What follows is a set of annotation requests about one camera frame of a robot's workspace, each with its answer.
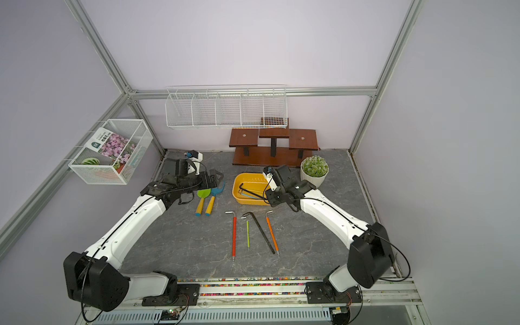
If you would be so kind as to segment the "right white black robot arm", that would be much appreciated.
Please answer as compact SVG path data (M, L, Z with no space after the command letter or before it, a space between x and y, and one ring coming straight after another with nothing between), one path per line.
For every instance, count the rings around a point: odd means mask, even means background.
M265 197L272 207L286 203L295 212L311 215L348 249L347 263L331 271L318 287L329 301L339 301L353 287L360 291L379 280L391 281L383 275L395 263L394 251L402 251L391 243L382 224L350 215L308 181L284 183L270 178Z

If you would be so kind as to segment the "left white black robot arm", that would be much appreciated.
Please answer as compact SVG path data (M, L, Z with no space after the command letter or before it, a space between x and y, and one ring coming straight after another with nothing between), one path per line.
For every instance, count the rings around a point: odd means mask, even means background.
M152 223L184 194L218 188L223 173L211 169L188 175L166 176L150 182L133 206L96 243L64 260L66 290L70 299L109 312L124 301L142 300L145 306L177 303L177 278L167 272L123 274L128 252Z

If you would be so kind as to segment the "large black hex key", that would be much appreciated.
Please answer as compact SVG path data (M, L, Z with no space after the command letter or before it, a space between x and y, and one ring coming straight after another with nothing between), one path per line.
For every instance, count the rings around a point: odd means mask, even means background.
M252 212L246 212L242 215L243 218L245 219L252 219L254 224L257 226L257 229L259 230L260 234L262 235L262 238L264 239L266 245L268 246L269 250L271 251L271 253L273 255L276 254L276 251L275 251L275 248L273 247L273 245L271 244L271 242L269 241L268 237L267 237L267 234L265 233L264 229L261 227L260 225L260 222L259 220L257 219L257 217L255 216L254 213Z

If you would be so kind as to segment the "orange hex key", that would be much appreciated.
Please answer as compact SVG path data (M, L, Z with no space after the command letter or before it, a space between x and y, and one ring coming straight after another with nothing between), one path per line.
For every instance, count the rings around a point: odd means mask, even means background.
M265 218L266 218L266 222L268 224L268 228L269 228L269 232L270 232L270 235L272 237L272 241L273 241L273 244L274 244L274 248L275 248L275 252L277 254L277 256L280 256L280 251L279 251L279 247L278 247L278 244L277 244L277 241L276 241L276 237L275 237L275 234L274 234L274 229L272 227L272 222L270 221L270 218L269 216L273 213L274 211L273 210L269 210L265 213Z

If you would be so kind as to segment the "blue hex key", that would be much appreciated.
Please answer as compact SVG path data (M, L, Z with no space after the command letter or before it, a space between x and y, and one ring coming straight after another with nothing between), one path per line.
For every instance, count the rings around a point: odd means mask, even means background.
M261 197L259 196L254 196L254 195L250 195L248 193L240 193L239 194L239 197L241 199L244 199L244 200L263 200Z

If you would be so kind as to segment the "thin black hex key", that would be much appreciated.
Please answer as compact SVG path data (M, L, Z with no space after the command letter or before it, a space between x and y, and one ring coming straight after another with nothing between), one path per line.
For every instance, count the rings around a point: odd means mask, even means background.
M244 184L239 185L239 191L238 191L239 193L248 193L248 194L250 194L250 195L259 196L259 197L261 197L261 198L263 199L264 202L267 202L267 201L268 201L268 199L267 199L265 196L263 196L263 195L259 195L259 194L256 193L256 192L252 192L252 191L250 191L250 190L244 188L243 185L244 185Z

